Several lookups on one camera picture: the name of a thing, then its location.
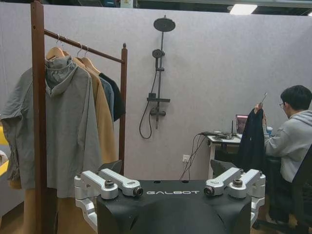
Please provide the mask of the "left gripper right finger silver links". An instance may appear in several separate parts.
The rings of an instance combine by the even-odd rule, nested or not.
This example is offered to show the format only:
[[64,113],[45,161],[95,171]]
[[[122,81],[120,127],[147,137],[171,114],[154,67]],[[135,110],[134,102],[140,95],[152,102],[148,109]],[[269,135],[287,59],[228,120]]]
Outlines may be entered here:
[[231,162],[212,159],[210,163],[216,177],[206,181],[204,194],[209,197],[222,195],[225,188],[229,188],[233,198],[243,199],[250,195],[251,224],[254,224],[259,208],[265,204],[266,176],[255,169],[245,172]]

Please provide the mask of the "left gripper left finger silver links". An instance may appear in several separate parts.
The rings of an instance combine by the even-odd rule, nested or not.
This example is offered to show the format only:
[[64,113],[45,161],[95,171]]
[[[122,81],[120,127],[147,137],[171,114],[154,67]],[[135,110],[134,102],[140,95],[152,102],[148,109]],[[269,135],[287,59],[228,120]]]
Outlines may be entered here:
[[105,200],[118,197],[118,192],[125,196],[139,197],[143,188],[138,180],[129,179],[109,168],[96,173],[84,171],[74,178],[76,206],[82,210],[84,220],[91,227],[98,225],[95,205],[91,198],[100,196]]

